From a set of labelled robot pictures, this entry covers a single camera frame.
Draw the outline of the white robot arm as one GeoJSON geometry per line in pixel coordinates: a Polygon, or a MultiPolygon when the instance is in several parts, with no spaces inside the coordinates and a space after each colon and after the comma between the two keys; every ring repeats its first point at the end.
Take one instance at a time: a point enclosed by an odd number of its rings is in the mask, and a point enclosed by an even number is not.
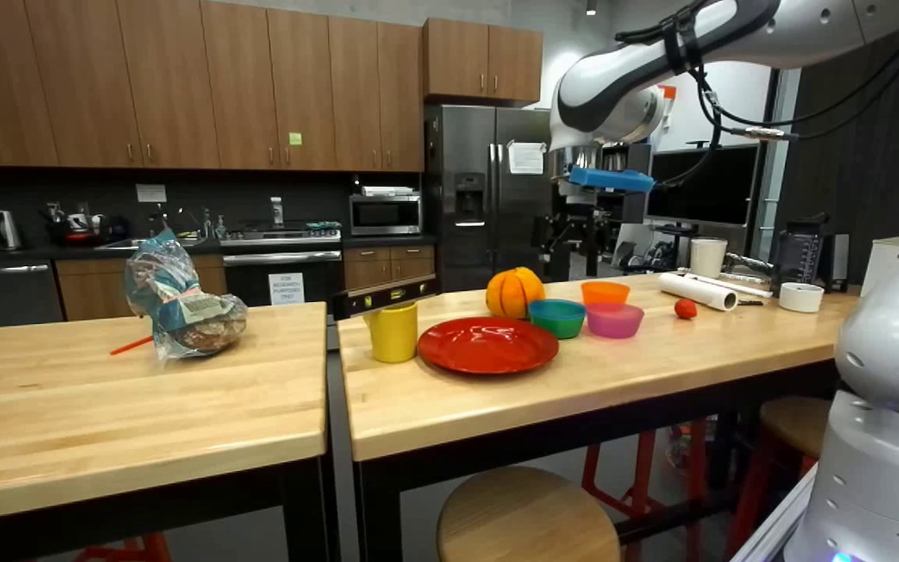
{"type": "MultiPolygon", "coordinates": [[[[559,150],[648,134],[652,86],[704,60],[811,66],[899,30],[899,0],[695,0],[595,51],[553,95],[559,150]]],[[[808,506],[785,562],[899,562],[899,257],[845,319],[808,506]]]]}

